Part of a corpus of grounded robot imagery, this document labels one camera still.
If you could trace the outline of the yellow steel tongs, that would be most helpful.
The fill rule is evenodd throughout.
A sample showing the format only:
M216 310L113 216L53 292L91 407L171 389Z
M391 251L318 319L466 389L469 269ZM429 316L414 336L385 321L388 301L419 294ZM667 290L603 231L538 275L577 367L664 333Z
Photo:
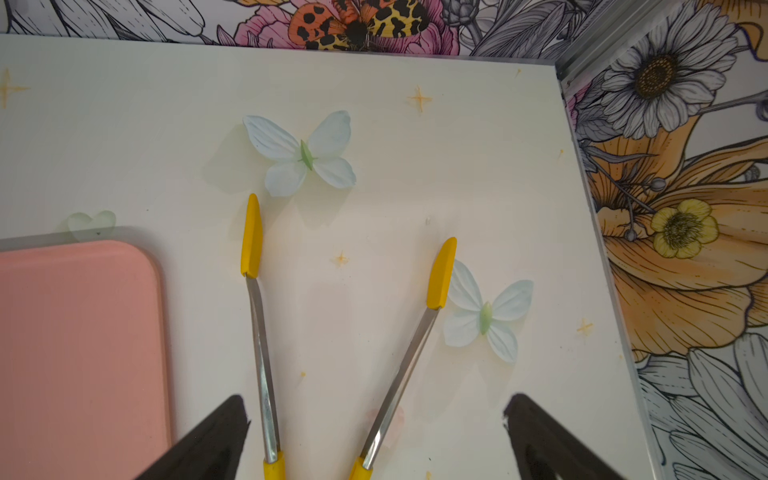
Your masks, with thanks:
M286 462L284 452L281 448L277 406L269 359L264 305L258 282L263 251L263 238L263 222L259 199L255 194L251 194L247 200L245 214L240 272L245 279L250 302L260 421L264 447L264 477L266 479L284 479L286 477ZM452 237L447 239L441 246L433 262L427 289L426 310L378 410L361 453L352 466L349 475L349 478L352 480L370 479L373 475L374 462L395 418L398 405L412 376L415 365L423 351L426 340L433 329L440 310L443 309L447 303L457 246L458 241L456 238Z

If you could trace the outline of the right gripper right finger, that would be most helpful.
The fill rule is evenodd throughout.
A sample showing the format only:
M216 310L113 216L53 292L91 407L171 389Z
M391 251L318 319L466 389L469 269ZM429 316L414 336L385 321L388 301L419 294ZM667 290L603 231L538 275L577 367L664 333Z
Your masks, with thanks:
M504 420L521 479L621 479L529 396L513 395Z

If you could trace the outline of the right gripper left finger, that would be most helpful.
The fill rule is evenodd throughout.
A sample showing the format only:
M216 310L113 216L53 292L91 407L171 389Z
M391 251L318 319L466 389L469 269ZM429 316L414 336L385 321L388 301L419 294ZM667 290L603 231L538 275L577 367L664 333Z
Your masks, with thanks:
M233 480L249 426L243 398L232 395L136 480Z

